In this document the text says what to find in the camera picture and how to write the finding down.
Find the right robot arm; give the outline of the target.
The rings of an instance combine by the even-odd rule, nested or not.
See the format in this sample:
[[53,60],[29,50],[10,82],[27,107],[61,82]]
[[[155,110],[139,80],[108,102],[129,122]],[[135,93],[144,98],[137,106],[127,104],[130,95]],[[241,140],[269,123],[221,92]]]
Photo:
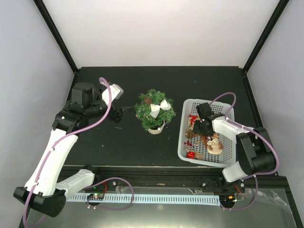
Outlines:
[[216,179],[221,192],[233,184],[257,175],[271,175],[279,168],[278,155],[265,128],[251,128],[232,121],[222,113],[215,114],[208,103],[196,107],[199,119],[194,122],[194,133],[206,138],[207,150],[222,150],[219,135],[229,138],[236,145],[237,159],[223,169]]

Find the small green christmas tree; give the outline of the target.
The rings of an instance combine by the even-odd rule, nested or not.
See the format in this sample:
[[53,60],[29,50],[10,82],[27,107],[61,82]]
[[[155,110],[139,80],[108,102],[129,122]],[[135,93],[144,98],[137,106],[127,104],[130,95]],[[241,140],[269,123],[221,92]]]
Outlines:
[[160,134],[165,125],[176,116],[173,100],[155,89],[140,94],[139,99],[139,103],[134,106],[136,118],[141,121],[145,131],[152,135]]

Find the silver bow ornament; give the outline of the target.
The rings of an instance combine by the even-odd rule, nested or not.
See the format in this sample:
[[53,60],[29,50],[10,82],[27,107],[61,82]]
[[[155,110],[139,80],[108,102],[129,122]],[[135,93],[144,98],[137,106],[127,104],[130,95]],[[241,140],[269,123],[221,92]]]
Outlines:
[[162,100],[160,104],[151,104],[150,105],[151,111],[149,113],[150,116],[153,118],[157,118],[160,110],[168,111],[171,109],[171,104],[167,102],[167,100]]

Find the white plastic basket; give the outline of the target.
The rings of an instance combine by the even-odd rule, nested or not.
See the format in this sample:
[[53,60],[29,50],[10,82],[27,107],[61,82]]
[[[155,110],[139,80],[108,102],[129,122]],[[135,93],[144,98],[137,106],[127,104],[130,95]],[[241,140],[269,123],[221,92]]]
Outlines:
[[[181,125],[178,142],[178,157],[186,162],[193,163],[197,166],[212,166],[218,168],[225,168],[232,165],[236,161],[236,145],[229,138],[219,134],[219,140],[223,144],[223,152],[220,155],[213,155],[207,151],[208,139],[203,136],[194,134],[192,139],[187,139],[185,131],[188,128],[193,128],[194,122],[190,122],[188,115],[198,115],[196,107],[203,103],[210,103],[208,100],[201,99],[187,99],[183,103],[182,114],[181,114]],[[184,145],[187,140],[192,142],[192,146]],[[197,159],[189,159],[186,157],[187,152],[201,153],[204,155],[204,160],[200,161]]]

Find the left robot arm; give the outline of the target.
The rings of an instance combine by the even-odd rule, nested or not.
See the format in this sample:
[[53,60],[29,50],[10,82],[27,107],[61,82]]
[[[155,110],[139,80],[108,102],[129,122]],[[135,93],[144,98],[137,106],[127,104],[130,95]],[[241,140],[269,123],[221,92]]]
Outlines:
[[70,99],[55,117],[49,142],[37,168],[25,186],[17,187],[13,193],[26,209],[56,217],[74,194],[86,188],[96,190],[103,184],[97,169],[89,165],[73,176],[57,181],[67,155],[82,132],[97,126],[105,118],[117,123],[129,110],[128,107],[120,110],[112,107],[112,101],[119,99],[124,92],[119,85],[110,85],[104,78],[100,83],[105,90],[85,82],[73,86]]

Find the red star ornament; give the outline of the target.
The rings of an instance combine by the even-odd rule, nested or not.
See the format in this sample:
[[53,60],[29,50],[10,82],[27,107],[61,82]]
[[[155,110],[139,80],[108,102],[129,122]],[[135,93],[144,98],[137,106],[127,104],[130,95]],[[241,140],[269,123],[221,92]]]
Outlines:
[[192,122],[195,122],[196,120],[200,120],[200,117],[198,115],[191,115],[189,114],[188,115],[188,118],[189,118],[189,121],[192,123]]

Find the string lights with battery box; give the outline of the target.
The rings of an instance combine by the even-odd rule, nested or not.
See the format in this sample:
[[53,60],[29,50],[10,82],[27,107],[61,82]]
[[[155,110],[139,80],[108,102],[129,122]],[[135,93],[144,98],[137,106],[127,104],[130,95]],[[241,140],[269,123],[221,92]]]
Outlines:
[[163,113],[160,112],[156,118],[152,117],[151,115],[147,114],[142,118],[142,126],[147,131],[157,130],[164,124],[164,117]]

